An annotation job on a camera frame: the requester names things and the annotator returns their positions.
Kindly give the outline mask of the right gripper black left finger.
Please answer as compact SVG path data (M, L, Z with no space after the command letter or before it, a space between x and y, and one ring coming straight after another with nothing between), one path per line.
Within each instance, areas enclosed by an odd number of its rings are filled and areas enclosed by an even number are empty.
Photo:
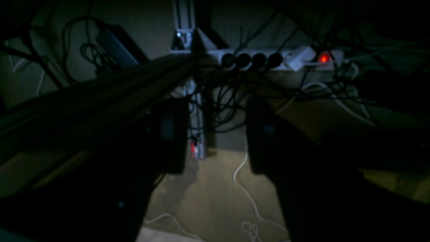
M152 164L160 172L181 174L185 167L188 139L188 102L168 98L155 103L149 119Z

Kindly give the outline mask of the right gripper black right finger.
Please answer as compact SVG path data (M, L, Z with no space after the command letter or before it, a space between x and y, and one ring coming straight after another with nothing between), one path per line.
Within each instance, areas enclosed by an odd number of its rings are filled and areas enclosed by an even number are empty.
M272 106L261 98L246 103L246 141L251 169L256 174L282 173L281 146L276 138L277 116Z

